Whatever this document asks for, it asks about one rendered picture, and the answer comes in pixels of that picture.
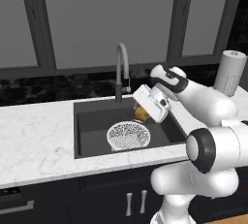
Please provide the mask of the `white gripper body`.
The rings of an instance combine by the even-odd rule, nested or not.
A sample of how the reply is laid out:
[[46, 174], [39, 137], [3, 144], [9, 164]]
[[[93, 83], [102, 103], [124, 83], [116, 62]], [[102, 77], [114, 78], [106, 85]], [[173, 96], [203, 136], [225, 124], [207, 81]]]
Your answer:
[[156, 86], [150, 88], [142, 84], [133, 98], [156, 123], [162, 123], [169, 113], [168, 97]]

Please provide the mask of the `yellow orange mango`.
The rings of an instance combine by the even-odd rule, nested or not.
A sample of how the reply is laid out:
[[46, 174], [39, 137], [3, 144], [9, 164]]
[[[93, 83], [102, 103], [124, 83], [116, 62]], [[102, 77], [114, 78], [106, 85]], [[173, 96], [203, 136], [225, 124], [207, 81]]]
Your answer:
[[148, 118], [148, 113], [142, 106], [139, 106], [135, 110], [135, 117], [138, 120], [145, 121]]

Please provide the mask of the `white speckled colander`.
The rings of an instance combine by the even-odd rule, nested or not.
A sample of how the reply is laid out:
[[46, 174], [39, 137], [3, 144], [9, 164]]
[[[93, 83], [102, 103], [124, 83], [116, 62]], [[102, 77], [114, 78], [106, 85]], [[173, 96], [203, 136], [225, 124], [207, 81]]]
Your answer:
[[147, 147], [151, 135], [138, 121], [121, 121], [107, 130], [107, 141], [112, 151]]

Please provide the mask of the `grey curved sink faucet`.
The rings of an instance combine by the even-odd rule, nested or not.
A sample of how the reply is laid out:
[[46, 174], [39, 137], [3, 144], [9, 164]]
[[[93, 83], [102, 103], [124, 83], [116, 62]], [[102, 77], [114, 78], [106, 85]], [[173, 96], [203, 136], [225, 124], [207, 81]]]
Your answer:
[[[122, 86], [122, 80], [124, 78], [127, 82], [127, 86]], [[119, 43], [116, 49], [116, 82], [115, 82], [115, 102], [122, 102], [122, 94], [131, 92], [131, 80], [129, 73], [129, 59], [125, 45]]]

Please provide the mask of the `dark sink basin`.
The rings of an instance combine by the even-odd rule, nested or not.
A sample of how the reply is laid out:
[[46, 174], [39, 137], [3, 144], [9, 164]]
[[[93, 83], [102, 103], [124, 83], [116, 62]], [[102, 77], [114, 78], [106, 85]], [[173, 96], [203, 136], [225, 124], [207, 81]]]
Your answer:
[[[121, 103], [115, 99], [74, 103], [75, 158], [112, 154], [107, 131], [117, 122], [133, 120], [134, 105], [132, 97]], [[171, 112], [162, 123], [149, 118], [145, 127], [151, 135], [145, 149], [186, 143], [186, 134]]]

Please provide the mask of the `dark false drawer panel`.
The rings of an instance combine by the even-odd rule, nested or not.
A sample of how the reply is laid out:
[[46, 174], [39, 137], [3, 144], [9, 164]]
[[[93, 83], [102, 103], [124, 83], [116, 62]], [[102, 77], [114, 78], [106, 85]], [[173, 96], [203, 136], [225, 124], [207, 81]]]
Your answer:
[[154, 166], [148, 166], [92, 176], [82, 176], [79, 179], [79, 183], [82, 189], [86, 189], [102, 185], [136, 181], [144, 178], [150, 178], [150, 175], [154, 169]]

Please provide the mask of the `white paper towel roll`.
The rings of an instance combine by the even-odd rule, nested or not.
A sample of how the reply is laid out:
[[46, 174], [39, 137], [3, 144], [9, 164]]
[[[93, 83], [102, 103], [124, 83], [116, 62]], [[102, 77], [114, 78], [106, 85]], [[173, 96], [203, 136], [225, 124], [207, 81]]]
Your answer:
[[237, 90], [247, 55], [237, 50], [224, 50], [213, 88], [232, 97]]

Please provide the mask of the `dark framed window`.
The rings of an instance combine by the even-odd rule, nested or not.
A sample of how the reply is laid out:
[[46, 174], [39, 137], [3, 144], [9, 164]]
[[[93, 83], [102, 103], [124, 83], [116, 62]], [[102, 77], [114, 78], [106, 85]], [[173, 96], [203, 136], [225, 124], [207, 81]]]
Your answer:
[[239, 0], [0, 0], [0, 79], [216, 64]]

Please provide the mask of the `dark cabinet door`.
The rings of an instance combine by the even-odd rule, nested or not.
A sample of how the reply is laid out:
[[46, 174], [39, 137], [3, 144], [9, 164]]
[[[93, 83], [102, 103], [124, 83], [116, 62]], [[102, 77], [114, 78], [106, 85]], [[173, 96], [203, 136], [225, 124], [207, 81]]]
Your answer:
[[[133, 193], [132, 215], [126, 216], [126, 194]], [[134, 224], [136, 186], [117, 185], [81, 193], [65, 201], [68, 224]]]
[[[141, 190], [147, 190], [145, 213], [140, 214]], [[150, 181], [145, 180], [137, 184], [135, 224], [150, 224], [154, 214], [160, 209], [163, 196], [158, 195], [152, 188]]]

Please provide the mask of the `black dishwasher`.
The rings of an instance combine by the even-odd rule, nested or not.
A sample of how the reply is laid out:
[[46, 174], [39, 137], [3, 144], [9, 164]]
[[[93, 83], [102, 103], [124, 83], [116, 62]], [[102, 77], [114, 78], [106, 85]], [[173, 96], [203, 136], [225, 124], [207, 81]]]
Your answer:
[[31, 210], [0, 215], [0, 224], [52, 224], [47, 202], [39, 184], [0, 189], [0, 205], [34, 201]]

